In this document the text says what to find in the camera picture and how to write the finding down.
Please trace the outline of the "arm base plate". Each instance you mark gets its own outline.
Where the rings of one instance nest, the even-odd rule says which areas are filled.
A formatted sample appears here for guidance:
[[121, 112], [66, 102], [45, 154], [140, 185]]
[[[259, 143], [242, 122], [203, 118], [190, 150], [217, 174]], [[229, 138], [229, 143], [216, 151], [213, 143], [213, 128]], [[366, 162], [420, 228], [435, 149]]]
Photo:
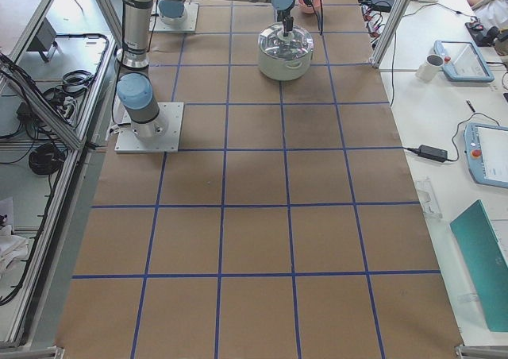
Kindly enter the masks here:
[[115, 152], [153, 153], [178, 152], [183, 121], [183, 102], [159, 102], [160, 112], [155, 120], [146, 124], [132, 122], [127, 111], [122, 118], [127, 126], [117, 135]]
[[155, 33], [194, 33], [198, 21], [199, 4], [197, 2], [184, 2], [182, 17], [165, 17], [159, 5], [152, 7], [150, 29]]

